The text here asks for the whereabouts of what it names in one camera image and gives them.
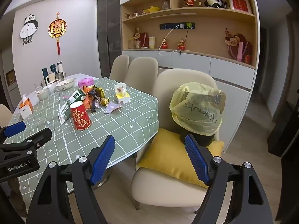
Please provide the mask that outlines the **wine bottle panda holder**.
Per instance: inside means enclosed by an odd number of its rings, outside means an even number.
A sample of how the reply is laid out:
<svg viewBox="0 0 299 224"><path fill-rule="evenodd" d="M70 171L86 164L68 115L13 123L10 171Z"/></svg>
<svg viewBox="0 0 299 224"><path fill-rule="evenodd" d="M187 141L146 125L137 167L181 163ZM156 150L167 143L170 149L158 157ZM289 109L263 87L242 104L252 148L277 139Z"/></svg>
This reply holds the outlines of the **wine bottle panda holder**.
<svg viewBox="0 0 299 224"><path fill-rule="evenodd" d="M221 0L205 0L204 5L210 8L223 8L223 2Z"/></svg>

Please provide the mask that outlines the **yellow trash bag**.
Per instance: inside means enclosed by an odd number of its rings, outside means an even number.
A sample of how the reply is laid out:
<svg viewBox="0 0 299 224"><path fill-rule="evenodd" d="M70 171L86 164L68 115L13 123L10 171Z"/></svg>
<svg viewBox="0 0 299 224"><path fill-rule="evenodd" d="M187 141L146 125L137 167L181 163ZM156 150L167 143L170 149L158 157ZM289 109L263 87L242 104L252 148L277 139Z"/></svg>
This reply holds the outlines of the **yellow trash bag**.
<svg viewBox="0 0 299 224"><path fill-rule="evenodd" d="M173 120L185 130L212 136L223 122L226 94L205 84L190 82L173 93L170 111Z"/></svg>

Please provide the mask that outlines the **orange snack wrapper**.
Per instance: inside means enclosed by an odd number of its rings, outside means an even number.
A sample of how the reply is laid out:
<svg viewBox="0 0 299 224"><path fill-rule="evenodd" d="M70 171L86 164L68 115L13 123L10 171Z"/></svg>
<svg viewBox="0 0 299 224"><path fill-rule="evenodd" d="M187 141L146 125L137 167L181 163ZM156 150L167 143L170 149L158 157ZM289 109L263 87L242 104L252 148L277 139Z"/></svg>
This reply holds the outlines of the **orange snack wrapper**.
<svg viewBox="0 0 299 224"><path fill-rule="evenodd" d="M95 88L94 85L90 86L83 86L83 92L85 93L86 97L83 100L83 105L85 106L85 109L91 110L92 109L92 101L94 99L93 96L89 95L88 93Z"/></svg>

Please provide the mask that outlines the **pink tin box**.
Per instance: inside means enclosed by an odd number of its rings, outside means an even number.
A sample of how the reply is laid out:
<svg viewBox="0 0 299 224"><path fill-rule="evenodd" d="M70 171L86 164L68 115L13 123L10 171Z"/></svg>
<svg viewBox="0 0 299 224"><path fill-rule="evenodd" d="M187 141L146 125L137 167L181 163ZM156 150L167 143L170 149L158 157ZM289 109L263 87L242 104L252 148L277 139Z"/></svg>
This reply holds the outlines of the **pink tin box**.
<svg viewBox="0 0 299 224"><path fill-rule="evenodd" d="M94 84L94 78L92 78L92 77L83 78L78 81L79 88L83 88L83 86L86 86L86 87L91 86L93 84Z"/></svg>

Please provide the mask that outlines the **flower bouquet red bag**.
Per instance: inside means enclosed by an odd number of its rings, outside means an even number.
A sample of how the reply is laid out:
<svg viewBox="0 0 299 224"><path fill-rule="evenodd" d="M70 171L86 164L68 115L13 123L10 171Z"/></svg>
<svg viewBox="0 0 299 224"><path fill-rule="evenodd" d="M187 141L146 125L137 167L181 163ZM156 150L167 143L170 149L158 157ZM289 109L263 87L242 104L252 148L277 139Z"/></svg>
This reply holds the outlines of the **flower bouquet red bag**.
<svg viewBox="0 0 299 224"><path fill-rule="evenodd" d="M225 29L225 43L228 46L228 54L232 59L250 65L252 59L252 44L243 34L231 34Z"/></svg>

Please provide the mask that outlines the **cream cup on shelf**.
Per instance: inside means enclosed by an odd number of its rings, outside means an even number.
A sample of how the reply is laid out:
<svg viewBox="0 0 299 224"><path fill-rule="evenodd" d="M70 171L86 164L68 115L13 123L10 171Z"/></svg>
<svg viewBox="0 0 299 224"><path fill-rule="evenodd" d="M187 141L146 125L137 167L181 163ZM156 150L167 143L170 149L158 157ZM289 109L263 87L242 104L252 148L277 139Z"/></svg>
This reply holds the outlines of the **cream cup on shelf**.
<svg viewBox="0 0 299 224"><path fill-rule="evenodd" d="M149 36L149 48L154 49L155 48L155 37Z"/></svg>

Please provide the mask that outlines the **yellow cushion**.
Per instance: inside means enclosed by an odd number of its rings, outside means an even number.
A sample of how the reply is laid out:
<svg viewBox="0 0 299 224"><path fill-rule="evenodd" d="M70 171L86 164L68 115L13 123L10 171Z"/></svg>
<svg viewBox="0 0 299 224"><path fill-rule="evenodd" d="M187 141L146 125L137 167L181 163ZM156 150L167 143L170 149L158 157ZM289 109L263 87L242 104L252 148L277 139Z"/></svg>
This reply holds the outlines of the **yellow cushion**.
<svg viewBox="0 0 299 224"><path fill-rule="evenodd" d="M158 130L138 166L207 188L198 179L180 135L164 128Z"/></svg>

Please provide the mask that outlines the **wooden shelf cabinet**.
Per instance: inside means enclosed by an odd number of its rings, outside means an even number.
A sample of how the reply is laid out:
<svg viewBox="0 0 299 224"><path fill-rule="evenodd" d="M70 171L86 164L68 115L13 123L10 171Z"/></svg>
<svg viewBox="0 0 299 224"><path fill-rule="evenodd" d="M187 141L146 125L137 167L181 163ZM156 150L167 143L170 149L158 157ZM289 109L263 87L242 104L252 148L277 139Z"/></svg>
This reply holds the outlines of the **wooden shelf cabinet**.
<svg viewBox="0 0 299 224"><path fill-rule="evenodd" d="M261 32L256 0L120 0L122 50L159 71L209 74L226 94L220 139L228 147L249 104Z"/></svg>

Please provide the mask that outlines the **beige chair middle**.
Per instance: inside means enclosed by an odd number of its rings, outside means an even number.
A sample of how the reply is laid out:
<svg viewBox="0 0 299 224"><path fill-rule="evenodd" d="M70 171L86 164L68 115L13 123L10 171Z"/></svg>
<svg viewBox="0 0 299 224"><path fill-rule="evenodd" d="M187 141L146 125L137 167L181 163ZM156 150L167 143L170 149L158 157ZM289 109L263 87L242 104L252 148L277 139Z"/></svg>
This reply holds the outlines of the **beige chair middle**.
<svg viewBox="0 0 299 224"><path fill-rule="evenodd" d="M135 58L129 65L125 84L144 93L152 94L158 76L158 68L158 62L155 58Z"/></svg>

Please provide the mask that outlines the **beige chair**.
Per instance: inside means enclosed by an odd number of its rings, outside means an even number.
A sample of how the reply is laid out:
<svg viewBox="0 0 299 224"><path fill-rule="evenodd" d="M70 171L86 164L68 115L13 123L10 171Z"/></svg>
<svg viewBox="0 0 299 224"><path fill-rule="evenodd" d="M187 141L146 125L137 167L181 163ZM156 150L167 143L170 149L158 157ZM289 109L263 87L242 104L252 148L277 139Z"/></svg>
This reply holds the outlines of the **beige chair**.
<svg viewBox="0 0 299 224"><path fill-rule="evenodd" d="M158 100L158 133L137 152L135 173L131 181L131 196L135 209L141 204L162 207L199 207L207 188L203 183L195 185L178 177L196 176L180 129L169 109L173 93L185 83L202 83L217 87L214 79L201 71L168 69L160 73L152 94Z"/></svg>
<svg viewBox="0 0 299 224"><path fill-rule="evenodd" d="M113 62L109 79L115 80L119 83L123 83L126 79L129 68L129 56L120 55L117 56Z"/></svg>
<svg viewBox="0 0 299 224"><path fill-rule="evenodd" d="M135 58L129 65L125 84L144 93L152 94L158 76L158 68L158 62L155 58Z"/></svg>

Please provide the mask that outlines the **black power strip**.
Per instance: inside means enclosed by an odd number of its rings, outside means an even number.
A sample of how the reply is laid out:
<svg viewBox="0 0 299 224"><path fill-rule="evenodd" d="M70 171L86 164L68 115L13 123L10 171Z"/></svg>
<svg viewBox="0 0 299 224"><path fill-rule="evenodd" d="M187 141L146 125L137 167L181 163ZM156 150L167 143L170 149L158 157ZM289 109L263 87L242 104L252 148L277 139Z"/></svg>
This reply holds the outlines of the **black power strip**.
<svg viewBox="0 0 299 224"><path fill-rule="evenodd" d="M195 29L195 22L182 22L182 23L161 23L160 30L173 30L173 29Z"/></svg>

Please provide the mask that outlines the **white thermos bottle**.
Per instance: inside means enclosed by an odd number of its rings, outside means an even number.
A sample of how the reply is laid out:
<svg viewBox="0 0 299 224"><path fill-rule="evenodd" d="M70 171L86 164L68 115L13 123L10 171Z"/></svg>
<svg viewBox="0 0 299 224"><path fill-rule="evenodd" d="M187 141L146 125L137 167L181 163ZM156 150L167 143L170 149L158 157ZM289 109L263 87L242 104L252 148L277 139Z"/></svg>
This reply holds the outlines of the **white thermos bottle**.
<svg viewBox="0 0 299 224"><path fill-rule="evenodd" d="M58 68L59 73L60 72L64 72L62 61L60 61L60 62L57 63L57 68Z"/></svg>

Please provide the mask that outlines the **red framed picture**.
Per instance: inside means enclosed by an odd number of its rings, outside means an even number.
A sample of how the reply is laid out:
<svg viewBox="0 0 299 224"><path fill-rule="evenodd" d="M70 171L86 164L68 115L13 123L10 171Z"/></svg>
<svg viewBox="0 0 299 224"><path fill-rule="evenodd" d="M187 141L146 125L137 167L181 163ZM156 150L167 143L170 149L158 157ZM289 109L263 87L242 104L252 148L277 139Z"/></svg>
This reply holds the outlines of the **red framed picture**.
<svg viewBox="0 0 299 224"><path fill-rule="evenodd" d="M249 0L229 0L231 10L237 10L252 14Z"/></svg>

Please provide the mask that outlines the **beige chair far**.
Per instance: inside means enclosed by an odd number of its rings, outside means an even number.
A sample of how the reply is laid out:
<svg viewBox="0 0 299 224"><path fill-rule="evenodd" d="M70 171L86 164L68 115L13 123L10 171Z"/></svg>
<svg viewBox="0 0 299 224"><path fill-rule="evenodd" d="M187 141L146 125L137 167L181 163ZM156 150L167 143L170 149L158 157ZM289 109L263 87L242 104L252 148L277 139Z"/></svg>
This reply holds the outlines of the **beige chair far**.
<svg viewBox="0 0 299 224"><path fill-rule="evenodd" d="M119 83L123 83L126 79L129 68L129 56L120 55L117 56L113 62L109 79L115 80Z"/></svg>

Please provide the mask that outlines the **panda wall clock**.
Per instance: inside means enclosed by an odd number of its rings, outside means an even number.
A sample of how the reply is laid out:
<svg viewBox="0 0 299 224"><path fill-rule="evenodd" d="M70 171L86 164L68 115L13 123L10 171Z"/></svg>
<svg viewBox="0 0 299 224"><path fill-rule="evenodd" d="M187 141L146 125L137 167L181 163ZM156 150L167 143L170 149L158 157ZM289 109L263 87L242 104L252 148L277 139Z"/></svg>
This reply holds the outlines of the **panda wall clock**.
<svg viewBox="0 0 299 224"><path fill-rule="evenodd" d="M23 41L23 45L26 45L33 41L33 35L38 29L38 21L34 14L29 14L24 21L24 25L20 30L20 38Z"/></svg>

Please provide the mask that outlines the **pink wrapper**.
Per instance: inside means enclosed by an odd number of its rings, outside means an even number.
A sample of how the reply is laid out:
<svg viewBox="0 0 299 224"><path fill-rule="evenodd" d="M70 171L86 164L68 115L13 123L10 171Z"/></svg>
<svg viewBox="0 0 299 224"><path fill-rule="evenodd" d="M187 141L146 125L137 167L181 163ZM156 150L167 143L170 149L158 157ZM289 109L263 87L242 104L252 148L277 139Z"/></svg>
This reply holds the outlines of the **pink wrapper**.
<svg viewBox="0 0 299 224"><path fill-rule="evenodd" d="M106 109L104 110L105 114L110 114L113 111L121 108L123 106L123 102L119 102L119 103L114 103L114 102L109 102Z"/></svg>

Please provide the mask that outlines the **black trash bin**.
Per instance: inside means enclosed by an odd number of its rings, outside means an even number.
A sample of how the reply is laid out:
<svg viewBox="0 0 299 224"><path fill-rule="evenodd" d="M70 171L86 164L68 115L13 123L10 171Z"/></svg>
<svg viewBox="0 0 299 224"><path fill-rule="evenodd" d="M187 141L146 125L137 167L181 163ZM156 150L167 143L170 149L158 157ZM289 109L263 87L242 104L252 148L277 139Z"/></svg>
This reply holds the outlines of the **black trash bin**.
<svg viewBox="0 0 299 224"><path fill-rule="evenodd" d="M190 132L190 131L183 128L180 131L180 140L182 141L183 144L185 142L186 136L189 135L189 134L191 134L194 137L194 139L196 140L196 142L202 147L208 147L212 143L213 138L214 138L214 135L204 136L204 135L200 135L200 134L197 134L197 133Z"/></svg>

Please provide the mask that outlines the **red figurine right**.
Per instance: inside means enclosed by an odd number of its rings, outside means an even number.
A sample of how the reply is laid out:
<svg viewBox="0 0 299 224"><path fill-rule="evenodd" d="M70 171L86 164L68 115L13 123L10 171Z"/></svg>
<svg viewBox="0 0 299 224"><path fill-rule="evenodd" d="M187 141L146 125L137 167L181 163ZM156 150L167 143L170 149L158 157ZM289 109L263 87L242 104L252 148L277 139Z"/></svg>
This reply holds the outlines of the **red figurine right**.
<svg viewBox="0 0 299 224"><path fill-rule="evenodd" d="M179 44L178 44L178 47L177 47L177 48L178 48L179 50L185 50L186 48L185 48L185 45L184 45L184 44L185 44L185 41L184 41L183 38L181 38L180 41L179 41Z"/></svg>

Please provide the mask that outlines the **red figurine left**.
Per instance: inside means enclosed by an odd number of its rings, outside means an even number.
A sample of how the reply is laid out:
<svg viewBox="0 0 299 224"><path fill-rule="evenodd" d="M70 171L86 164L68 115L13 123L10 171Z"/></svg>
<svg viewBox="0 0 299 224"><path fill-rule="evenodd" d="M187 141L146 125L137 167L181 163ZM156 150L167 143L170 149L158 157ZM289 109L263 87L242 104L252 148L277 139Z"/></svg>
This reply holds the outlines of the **red figurine left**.
<svg viewBox="0 0 299 224"><path fill-rule="evenodd" d="M162 43L161 43L161 46L160 46L161 49L168 49L168 44L167 44L167 40L166 38L164 38L162 40Z"/></svg>

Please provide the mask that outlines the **red gold wall ornament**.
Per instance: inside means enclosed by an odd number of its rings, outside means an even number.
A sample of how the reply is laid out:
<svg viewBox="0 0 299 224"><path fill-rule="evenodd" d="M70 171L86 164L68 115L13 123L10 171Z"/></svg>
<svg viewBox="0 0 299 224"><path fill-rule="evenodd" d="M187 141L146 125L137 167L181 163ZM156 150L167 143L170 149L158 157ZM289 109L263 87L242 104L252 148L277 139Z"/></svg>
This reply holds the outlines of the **red gold wall ornament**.
<svg viewBox="0 0 299 224"><path fill-rule="evenodd" d="M67 23L64 19L60 18L60 13L56 13L56 19L52 21L48 27L48 35L56 40L57 53L61 55L59 39L66 33Z"/></svg>

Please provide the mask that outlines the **green white milk carton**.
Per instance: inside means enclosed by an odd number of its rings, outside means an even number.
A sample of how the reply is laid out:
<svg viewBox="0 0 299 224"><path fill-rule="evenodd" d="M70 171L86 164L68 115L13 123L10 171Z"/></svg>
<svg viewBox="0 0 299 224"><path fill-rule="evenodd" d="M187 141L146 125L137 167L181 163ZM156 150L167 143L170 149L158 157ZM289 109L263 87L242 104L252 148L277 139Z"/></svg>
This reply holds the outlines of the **green white milk carton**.
<svg viewBox="0 0 299 224"><path fill-rule="evenodd" d="M60 124L63 125L67 119L70 118L70 105L77 101L83 101L86 97L86 93L81 89L77 89L73 94L68 98L68 100L60 107L58 111L58 118Z"/></svg>

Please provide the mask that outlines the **white yellow toy chair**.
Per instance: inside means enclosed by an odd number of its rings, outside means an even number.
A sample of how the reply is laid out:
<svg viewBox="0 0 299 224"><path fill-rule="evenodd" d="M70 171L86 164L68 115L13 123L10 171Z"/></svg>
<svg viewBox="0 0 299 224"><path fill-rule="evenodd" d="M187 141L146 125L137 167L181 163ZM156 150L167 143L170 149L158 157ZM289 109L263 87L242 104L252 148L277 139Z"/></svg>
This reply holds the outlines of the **white yellow toy chair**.
<svg viewBox="0 0 299 224"><path fill-rule="evenodd" d="M127 92L127 85L125 83L117 83L115 85L115 96L117 98L117 102L120 103L130 103L130 95Z"/></svg>

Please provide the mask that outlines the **beige chair near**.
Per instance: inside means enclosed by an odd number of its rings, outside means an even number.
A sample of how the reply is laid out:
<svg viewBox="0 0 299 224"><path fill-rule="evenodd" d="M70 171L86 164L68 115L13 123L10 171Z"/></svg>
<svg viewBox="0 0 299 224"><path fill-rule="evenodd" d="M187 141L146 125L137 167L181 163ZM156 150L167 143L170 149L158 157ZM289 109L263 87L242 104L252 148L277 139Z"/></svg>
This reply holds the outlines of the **beige chair near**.
<svg viewBox="0 0 299 224"><path fill-rule="evenodd" d="M180 129L169 109L173 93L185 83L202 83L217 87L214 79L201 71L168 69L160 73L152 94L158 100L158 133L137 152L135 173L131 181L131 196L135 209L141 204L162 207L199 207L207 188L203 183L195 185L178 177L196 176Z"/></svg>

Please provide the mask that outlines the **red figurine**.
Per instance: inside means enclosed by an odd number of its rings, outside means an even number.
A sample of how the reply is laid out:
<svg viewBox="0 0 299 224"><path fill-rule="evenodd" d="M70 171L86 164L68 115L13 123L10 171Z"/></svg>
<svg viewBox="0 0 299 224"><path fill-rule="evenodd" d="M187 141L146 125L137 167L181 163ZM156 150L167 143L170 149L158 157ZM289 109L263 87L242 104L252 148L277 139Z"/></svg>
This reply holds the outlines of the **red figurine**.
<svg viewBox="0 0 299 224"><path fill-rule="evenodd" d="M181 38L180 41L179 41L179 44L178 44L178 47L177 47L177 48L178 48L179 50L185 50L186 48L185 48L185 45L184 45L184 44L185 44L185 41L184 41L183 38Z"/></svg>
<svg viewBox="0 0 299 224"><path fill-rule="evenodd" d="M161 43L161 46L160 46L161 49L168 49L168 44L167 44L167 40L166 38L164 38L162 40L162 43Z"/></svg>

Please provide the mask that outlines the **orange white tissue box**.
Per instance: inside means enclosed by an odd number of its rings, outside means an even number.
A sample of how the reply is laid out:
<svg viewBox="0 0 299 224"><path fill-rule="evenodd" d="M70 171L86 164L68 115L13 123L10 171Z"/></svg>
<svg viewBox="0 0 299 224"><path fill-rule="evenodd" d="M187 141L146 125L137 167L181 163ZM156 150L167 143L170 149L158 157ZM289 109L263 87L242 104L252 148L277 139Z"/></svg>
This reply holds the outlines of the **orange white tissue box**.
<svg viewBox="0 0 299 224"><path fill-rule="evenodd" d="M33 113L31 100L26 95L23 95L22 102L19 106L19 111L22 119L26 119Z"/></svg>

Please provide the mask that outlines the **white bowl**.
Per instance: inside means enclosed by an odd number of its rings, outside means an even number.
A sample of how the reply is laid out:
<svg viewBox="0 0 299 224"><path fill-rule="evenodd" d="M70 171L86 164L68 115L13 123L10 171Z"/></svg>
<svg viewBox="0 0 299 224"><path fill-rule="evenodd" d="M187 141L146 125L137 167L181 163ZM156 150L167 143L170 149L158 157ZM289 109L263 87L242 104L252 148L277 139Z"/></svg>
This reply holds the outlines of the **white bowl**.
<svg viewBox="0 0 299 224"><path fill-rule="evenodd" d="M61 81L56 84L56 88L59 91L66 91L69 90L70 88L73 88L75 85L75 80L76 78L69 78L64 81Z"/></svg>

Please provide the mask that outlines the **green checkered tablecloth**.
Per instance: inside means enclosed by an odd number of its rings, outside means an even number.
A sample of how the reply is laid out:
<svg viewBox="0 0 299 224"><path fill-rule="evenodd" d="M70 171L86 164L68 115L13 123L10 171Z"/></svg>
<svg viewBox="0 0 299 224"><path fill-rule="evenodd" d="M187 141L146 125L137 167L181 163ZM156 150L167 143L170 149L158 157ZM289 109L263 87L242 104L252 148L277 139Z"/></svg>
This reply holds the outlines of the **green checkered tablecloth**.
<svg viewBox="0 0 299 224"><path fill-rule="evenodd" d="M91 126L77 130L72 119L60 124L59 109L76 88L56 92L33 107L33 114L24 119L25 131L6 139L6 143L19 143L38 131L49 128L52 138L38 149L39 170L19 177L20 190L26 206L30 205L38 182L48 165L73 163L102 145L107 135L115 138L115 150L108 166L111 167L139 151L157 132L158 100L156 97L130 86L127 92L131 101L110 114L105 108L89 113Z"/></svg>

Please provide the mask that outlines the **yellow snack packet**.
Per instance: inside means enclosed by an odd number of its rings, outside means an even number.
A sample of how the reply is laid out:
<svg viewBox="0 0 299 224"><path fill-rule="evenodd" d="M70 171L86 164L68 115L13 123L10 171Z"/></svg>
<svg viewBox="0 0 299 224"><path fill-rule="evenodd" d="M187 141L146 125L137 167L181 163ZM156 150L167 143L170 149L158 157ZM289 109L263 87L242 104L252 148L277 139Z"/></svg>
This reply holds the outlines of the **yellow snack packet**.
<svg viewBox="0 0 299 224"><path fill-rule="evenodd" d="M105 98L104 90L103 90L102 88L95 87L95 88L94 88L94 91L95 91L95 95L96 95L98 98L100 98L100 99Z"/></svg>

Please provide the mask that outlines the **red paper cup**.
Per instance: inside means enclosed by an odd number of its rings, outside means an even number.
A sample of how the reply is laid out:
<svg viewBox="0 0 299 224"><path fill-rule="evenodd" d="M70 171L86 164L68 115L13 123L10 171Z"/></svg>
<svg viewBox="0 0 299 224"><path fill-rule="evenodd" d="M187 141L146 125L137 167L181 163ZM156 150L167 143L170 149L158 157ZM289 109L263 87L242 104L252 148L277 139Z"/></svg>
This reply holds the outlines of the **red paper cup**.
<svg viewBox="0 0 299 224"><path fill-rule="evenodd" d="M85 130L90 127L91 120L82 101L73 102L70 105L70 112L77 130Z"/></svg>

